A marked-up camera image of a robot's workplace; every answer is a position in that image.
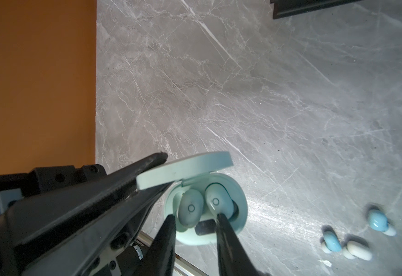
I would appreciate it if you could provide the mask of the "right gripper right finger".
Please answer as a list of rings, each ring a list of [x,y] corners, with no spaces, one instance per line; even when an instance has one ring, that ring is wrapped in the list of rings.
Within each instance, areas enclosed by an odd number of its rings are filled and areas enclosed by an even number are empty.
[[[224,214],[217,216],[216,234],[220,276],[263,276],[250,261]]]

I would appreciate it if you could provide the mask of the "mint earbud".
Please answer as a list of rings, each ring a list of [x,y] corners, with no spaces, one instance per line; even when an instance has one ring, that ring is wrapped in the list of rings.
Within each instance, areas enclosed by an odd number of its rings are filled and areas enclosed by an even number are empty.
[[[221,184],[213,183],[206,188],[205,201],[215,218],[223,214],[230,219],[234,214],[233,200]]]
[[[193,228],[200,221],[203,214],[204,198],[201,192],[189,189],[182,194],[177,217],[182,226]]]

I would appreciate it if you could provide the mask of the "mint green earbud case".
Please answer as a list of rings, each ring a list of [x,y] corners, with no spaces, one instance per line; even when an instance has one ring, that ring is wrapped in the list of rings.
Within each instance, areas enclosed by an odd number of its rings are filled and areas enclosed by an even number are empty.
[[[216,218],[205,201],[205,190],[213,184],[221,184],[234,203],[234,214],[228,219],[234,232],[239,234],[248,218],[246,196],[239,183],[232,177],[222,174],[221,170],[232,167],[233,161],[228,151],[207,152],[160,165],[136,177],[137,188],[146,190],[151,187],[175,183],[164,204],[164,216],[176,218],[176,239],[189,246],[203,246],[216,243]],[[182,194],[189,189],[201,192],[204,198],[203,214],[193,228],[182,226],[177,217]]]

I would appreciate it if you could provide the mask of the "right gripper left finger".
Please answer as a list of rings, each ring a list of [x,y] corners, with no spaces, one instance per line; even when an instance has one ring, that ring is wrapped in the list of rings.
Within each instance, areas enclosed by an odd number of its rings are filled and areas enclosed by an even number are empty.
[[[168,215],[133,276],[172,276],[175,243],[176,218]]]

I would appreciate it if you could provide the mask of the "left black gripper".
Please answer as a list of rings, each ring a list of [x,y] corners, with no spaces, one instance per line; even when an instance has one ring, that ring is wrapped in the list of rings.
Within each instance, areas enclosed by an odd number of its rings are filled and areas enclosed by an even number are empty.
[[[171,186],[136,192],[136,177],[167,158],[154,153],[110,175],[98,164],[0,175],[0,272],[82,275],[120,230]]]

